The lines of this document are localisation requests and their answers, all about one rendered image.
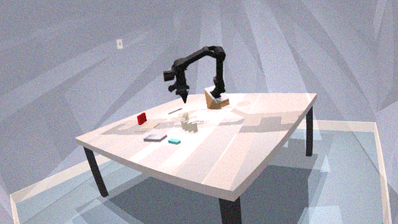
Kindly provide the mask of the red domino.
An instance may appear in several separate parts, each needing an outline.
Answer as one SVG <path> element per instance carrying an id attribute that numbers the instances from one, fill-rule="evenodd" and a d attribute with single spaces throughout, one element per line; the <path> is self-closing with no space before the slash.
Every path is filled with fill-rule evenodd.
<path id="1" fill-rule="evenodd" d="M 137 120 L 139 125 L 142 125 L 144 122 L 146 122 L 147 121 L 146 113 L 142 113 L 139 116 L 137 116 Z"/>

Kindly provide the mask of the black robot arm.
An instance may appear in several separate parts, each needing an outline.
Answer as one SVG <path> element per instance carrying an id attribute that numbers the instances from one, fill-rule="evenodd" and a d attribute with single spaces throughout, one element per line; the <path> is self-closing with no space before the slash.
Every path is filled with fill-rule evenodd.
<path id="1" fill-rule="evenodd" d="M 223 81 L 223 60 L 226 57 L 226 54 L 221 46 L 213 45 L 210 47 L 203 47 L 202 49 L 192 53 L 188 57 L 176 59 L 171 70 L 163 71 L 165 82 L 174 80 L 175 75 L 176 79 L 185 78 L 185 71 L 187 70 L 188 65 L 190 65 L 192 62 L 196 62 L 204 56 L 216 58 L 216 76 L 213 80 L 215 88 L 213 91 L 210 91 L 210 93 L 213 95 L 214 98 L 221 97 L 221 93 L 225 92 Z M 168 88 L 170 92 L 173 92 L 175 89 L 178 89 L 177 82 L 175 82 L 175 84 L 173 85 L 170 85 Z"/>

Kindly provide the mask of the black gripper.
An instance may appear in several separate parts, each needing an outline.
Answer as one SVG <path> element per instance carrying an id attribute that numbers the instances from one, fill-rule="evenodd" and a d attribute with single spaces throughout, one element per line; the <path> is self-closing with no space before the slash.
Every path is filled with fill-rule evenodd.
<path id="1" fill-rule="evenodd" d="M 178 89 L 175 91 L 175 95 L 180 95 L 184 103 L 187 102 L 188 91 L 190 89 L 189 85 L 186 84 L 186 79 L 177 79 Z"/>

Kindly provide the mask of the teal flat block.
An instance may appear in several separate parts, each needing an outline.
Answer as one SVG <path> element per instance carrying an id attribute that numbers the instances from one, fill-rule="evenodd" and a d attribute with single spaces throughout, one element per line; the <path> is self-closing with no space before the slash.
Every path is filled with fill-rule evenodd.
<path id="1" fill-rule="evenodd" d="M 180 142 L 180 140 L 178 140 L 178 139 L 172 139 L 172 138 L 171 138 L 171 139 L 168 140 L 168 143 L 177 144 L 177 145 L 178 145 L 178 144 L 180 144 L 181 142 Z"/>

